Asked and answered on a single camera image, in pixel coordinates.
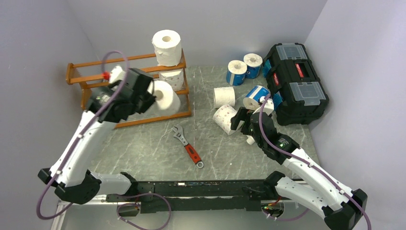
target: wrench head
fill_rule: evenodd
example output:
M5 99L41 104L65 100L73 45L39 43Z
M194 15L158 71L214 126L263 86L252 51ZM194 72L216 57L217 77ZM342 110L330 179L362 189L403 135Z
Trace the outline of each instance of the wrench head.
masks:
M181 134L183 136L183 128L180 125L175 125L174 127L172 127L172 130L175 132L175 135L173 135L174 137L176 137L178 134Z

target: wooden frame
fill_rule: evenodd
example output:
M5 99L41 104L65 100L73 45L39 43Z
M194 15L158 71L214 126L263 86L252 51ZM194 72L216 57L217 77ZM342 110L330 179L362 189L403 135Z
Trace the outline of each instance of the wooden frame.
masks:
M139 59L155 58L155 57L156 57L155 54L146 54L146 55L139 55L139 56L131 56L131 57L128 57L127 59L129 61L131 61L131 60L139 60ZM124 61L123 58L116 58L116 59L109 59L106 61L106 63L115 63L115 62L122 62L122 61ZM69 85L72 85L75 83L78 83L80 85L80 88L82 91L82 99L80 101L80 106L82 109L85 109L85 107L86 107L86 103L87 103L88 99L90 98L92 88L106 86L109 83L108 82L88 83L89 81L103 80L103 75L96 74L96 75L90 75L90 76L81 76L78 69L81 67L89 67L89 66L95 66L95 65L101 65L101 64L102 64L101 61L94 61L94 62L87 62L87 63L80 63L80 64L72 64L72 63L68 64L68 68L66 71L66 82ZM146 119L141 119L141 120L136 120L136 121L120 122L117 124L116 128L135 126L135 125L151 123L151 122L156 122L156 121L164 121L164 120L169 120L169 119L174 119L174 118L191 116L192 109L191 109L190 100L189 100L189 86L188 86L188 82L186 80L186 71L185 71L186 59L185 59L183 50L182 50L182 58L180 60L180 63L177 66L171 66L171 67L153 66L153 67L142 68L141 70L143 70L147 73L151 73L151 72L161 72L161 71L169 71L169 70L176 70L176 69L183 70L183 78L184 78L184 86L181 90L176 91L176 94L186 95L188 111L180 112L180 113L177 113L177 114L174 114L171 116L152 117L152 118L146 118Z

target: blue wrapped roll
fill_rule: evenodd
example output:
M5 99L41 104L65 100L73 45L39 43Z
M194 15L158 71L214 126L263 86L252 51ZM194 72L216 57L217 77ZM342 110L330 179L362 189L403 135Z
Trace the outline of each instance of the blue wrapped roll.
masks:
M242 100L242 103L247 109L256 110L259 108L259 99L270 94L269 90L262 86L255 86Z
M233 60L228 63L226 81L230 85L241 85L245 79L247 65L243 61Z
M244 56L244 63L247 65L246 78L254 79L259 74L261 68L262 58L257 54L247 54Z

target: gray wall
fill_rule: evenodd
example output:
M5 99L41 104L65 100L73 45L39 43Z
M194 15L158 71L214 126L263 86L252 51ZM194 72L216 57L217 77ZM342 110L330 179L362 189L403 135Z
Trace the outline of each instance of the gray wall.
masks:
M331 99L311 124L320 162L368 194L379 230L406 229L405 12L400 0L329 0L305 43Z
M80 119L69 62L96 56L65 0L0 2L0 222L3 230L46 230L35 214L39 169L61 155ZM53 214L57 197L45 197Z
M224 65L277 42L305 42L327 0L68 0L101 57L154 52L155 32L177 31L188 65ZM154 58L150 65L156 65Z

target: toolbox lid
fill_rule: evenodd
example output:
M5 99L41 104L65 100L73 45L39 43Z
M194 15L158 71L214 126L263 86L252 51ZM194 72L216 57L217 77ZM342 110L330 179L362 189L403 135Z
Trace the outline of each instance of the toolbox lid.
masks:
M325 100L326 96L317 81L313 82L291 82L289 83L294 99L304 101L305 106L320 105L320 100Z
M280 46L276 46L279 58L281 60L286 59L307 59L306 53L301 45L296 45L295 43L285 43Z

